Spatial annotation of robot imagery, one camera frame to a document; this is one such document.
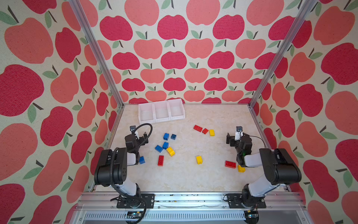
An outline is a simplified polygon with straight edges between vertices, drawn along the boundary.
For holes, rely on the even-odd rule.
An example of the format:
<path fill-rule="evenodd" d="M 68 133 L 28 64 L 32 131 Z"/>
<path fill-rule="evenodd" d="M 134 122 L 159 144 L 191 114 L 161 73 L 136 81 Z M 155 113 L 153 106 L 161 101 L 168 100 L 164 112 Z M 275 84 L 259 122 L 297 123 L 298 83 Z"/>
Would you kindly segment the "yellow six-stud lego brick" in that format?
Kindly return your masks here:
<path fill-rule="evenodd" d="M 214 137 L 214 136 L 215 136 L 215 132 L 214 132 L 214 130 L 210 129 L 210 131 L 209 131 L 209 135 L 210 135 L 211 137 Z"/>

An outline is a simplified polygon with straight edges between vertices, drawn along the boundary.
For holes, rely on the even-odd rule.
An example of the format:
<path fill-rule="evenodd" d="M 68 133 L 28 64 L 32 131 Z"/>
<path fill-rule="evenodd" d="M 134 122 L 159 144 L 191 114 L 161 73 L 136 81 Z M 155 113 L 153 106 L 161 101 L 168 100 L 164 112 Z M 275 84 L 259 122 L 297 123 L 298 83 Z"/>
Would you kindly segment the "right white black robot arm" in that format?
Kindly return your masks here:
<path fill-rule="evenodd" d="M 256 181 L 246 184 L 241 192 L 241 204 L 250 208 L 264 199 L 266 194 L 282 185 L 299 183 L 302 174 L 286 149 L 261 148 L 252 153 L 252 139 L 243 132 L 234 136 L 227 134 L 226 143 L 237 152 L 236 160 L 241 168 L 262 167 L 264 174 Z"/>

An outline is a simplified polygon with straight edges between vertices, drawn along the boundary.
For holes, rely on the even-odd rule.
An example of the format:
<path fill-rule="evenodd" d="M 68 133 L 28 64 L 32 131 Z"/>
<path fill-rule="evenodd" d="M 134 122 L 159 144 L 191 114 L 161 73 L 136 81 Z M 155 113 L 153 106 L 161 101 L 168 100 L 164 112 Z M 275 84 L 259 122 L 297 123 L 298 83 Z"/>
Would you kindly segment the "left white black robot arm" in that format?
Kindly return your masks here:
<path fill-rule="evenodd" d="M 148 135 L 138 137 L 131 133 L 125 137 L 125 147 L 101 152 L 94 174 L 96 185 L 111 186 L 123 197 L 141 198 L 140 188 L 128 177 L 128 167 L 140 164 L 139 148 L 148 143 Z"/>

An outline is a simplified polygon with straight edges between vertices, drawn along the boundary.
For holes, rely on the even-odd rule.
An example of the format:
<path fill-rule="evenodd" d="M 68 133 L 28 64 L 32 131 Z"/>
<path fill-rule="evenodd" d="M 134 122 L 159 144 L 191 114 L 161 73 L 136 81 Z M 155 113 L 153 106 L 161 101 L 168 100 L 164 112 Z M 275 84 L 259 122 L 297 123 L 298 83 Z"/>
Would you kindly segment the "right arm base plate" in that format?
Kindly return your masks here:
<path fill-rule="evenodd" d="M 265 209 L 267 208 L 263 197 L 253 197 L 243 194 L 226 194 L 223 200 L 228 203 L 230 209 Z"/>

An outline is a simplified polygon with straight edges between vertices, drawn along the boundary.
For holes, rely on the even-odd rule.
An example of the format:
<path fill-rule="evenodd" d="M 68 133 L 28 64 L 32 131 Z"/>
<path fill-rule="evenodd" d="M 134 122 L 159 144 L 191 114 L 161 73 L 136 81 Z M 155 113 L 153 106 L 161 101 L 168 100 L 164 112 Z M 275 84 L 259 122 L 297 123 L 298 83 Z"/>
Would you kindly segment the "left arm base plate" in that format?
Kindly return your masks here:
<path fill-rule="evenodd" d="M 152 209 L 154 207 L 154 194 L 141 194 L 141 199 L 133 197 L 119 196 L 117 202 L 118 209 Z"/>

